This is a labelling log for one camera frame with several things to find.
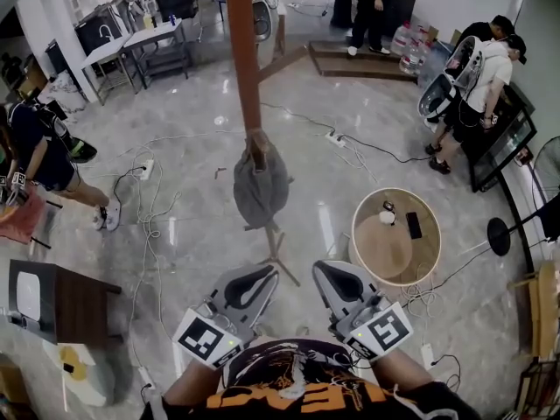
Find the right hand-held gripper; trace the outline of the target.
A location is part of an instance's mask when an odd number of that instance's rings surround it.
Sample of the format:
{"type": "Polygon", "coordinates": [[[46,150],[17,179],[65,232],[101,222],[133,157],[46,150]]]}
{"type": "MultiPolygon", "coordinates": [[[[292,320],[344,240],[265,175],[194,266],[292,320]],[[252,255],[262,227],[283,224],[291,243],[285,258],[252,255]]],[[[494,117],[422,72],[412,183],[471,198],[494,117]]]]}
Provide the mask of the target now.
{"type": "Polygon", "coordinates": [[[332,312],[330,331],[361,358],[376,361],[413,335],[414,329],[402,306],[389,302],[377,291],[371,276],[361,266],[344,261],[316,261],[312,276],[325,307],[332,312]],[[348,309],[350,300],[359,300],[352,309],[348,309]]]}

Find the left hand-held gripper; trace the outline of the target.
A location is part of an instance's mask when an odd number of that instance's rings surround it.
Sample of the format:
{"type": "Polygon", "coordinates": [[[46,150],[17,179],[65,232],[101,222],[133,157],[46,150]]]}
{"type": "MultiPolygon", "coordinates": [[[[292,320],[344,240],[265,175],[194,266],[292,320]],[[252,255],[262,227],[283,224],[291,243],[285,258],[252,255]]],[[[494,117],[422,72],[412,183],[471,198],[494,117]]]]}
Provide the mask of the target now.
{"type": "Polygon", "coordinates": [[[173,343],[206,367],[223,368],[255,339],[251,327],[268,306],[278,279],[272,265],[226,271],[216,290],[187,309],[173,343]]]}

